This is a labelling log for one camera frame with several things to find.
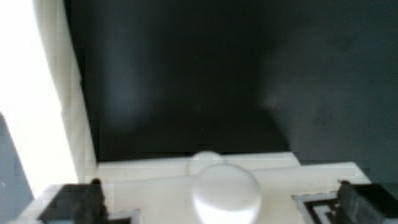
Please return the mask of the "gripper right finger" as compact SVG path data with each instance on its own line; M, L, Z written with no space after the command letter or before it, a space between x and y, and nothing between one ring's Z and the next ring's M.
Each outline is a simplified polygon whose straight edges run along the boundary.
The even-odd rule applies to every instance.
M378 184L341 182L337 224L398 224L398 200Z

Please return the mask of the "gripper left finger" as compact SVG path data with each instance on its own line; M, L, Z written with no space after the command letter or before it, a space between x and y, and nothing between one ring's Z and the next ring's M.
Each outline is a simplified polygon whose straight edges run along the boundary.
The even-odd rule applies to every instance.
M106 224L108 211L99 179L88 184L62 186L37 220L42 224Z

